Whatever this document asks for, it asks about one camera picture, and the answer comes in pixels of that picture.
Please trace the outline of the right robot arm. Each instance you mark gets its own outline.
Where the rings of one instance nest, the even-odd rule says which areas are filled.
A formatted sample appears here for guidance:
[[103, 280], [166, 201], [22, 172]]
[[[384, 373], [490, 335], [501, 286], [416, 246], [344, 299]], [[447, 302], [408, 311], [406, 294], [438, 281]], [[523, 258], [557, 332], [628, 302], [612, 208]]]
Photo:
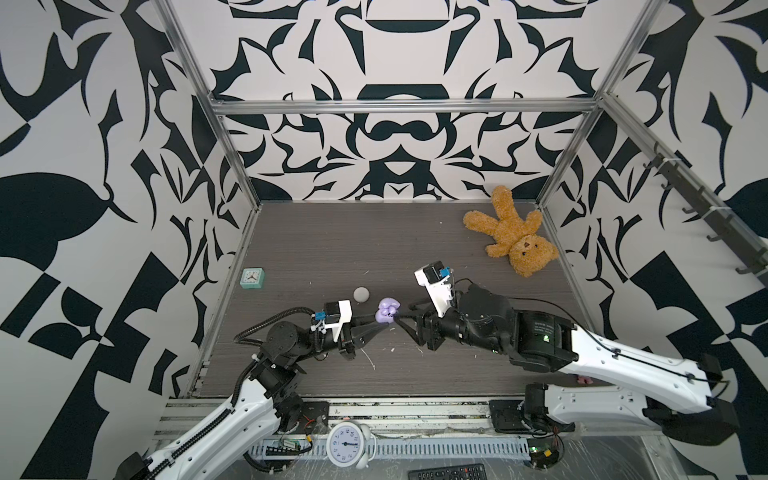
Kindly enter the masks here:
[[553, 433], [577, 422], [612, 420], [657, 427], [684, 443], [717, 446], [740, 428], [735, 407], [719, 398], [716, 358], [674, 359], [593, 333], [571, 318], [518, 310], [511, 298], [472, 284], [464, 292], [447, 280], [421, 281], [426, 300], [388, 313], [420, 345], [446, 340], [506, 357], [526, 371], [597, 380], [599, 386], [527, 386], [520, 406], [532, 431]]

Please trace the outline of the purple earbud charging case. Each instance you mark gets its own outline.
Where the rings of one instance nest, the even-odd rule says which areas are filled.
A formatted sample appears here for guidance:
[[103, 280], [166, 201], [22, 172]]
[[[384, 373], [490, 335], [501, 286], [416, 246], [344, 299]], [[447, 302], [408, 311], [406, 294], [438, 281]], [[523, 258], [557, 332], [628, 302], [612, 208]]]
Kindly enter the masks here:
[[375, 313], [375, 320], [380, 324], [391, 324], [395, 321], [401, 304], [394, 298], [383, 298]]

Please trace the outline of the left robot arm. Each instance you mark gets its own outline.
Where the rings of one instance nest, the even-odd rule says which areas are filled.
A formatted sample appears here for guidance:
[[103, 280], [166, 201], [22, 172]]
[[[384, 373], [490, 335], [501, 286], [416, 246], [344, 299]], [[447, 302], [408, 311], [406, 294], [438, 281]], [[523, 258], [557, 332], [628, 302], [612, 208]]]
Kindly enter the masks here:
[[388, 329], [374, 315], [356, 316], [347, 300], [315, 312], [292, 307], [239, 333], [239, 344], [258, 351], [239, 374], [232, 395], [189, 431], [149, 456], [131, 454], [118, 479], [214, 479], [260, 440], [292, 429], [303, 402], [296, 387], [301, 363], [357, 349]]

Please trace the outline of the white earbud charging case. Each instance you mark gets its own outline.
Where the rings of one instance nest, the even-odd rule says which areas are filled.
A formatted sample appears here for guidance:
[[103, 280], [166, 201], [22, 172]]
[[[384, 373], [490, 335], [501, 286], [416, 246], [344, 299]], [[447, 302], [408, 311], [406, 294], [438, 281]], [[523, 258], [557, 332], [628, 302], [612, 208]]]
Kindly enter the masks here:
[[366, 287], [357, 287], [353, 291], [353, 299], [357, 303], [365, 303], [370, 299], [370, 291]]

